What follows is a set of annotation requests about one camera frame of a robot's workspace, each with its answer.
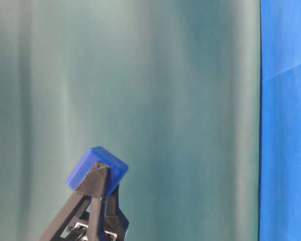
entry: blue rubber cap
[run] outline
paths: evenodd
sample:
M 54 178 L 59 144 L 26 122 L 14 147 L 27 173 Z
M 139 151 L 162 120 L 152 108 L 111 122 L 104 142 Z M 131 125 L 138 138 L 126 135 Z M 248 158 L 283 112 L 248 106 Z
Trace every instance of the blue rubber cap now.
M 75 190 L 96 162 L 101 162 L 111 167 L 109 183 L 106 187 L 106 197 L 108 197 L 127 172 L 128 165 L 103 147 L 94 147 L 86 151 L 68 177 L 66 182 L 68 187 Z

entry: teal fabric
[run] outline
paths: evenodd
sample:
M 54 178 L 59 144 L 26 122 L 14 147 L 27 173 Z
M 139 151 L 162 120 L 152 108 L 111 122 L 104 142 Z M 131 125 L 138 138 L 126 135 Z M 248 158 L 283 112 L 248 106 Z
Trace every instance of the teal fabric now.
M 259 4 L 0 1 L 0 238 L 37 240 L 87 148 L 127 240 L 257 240 Z

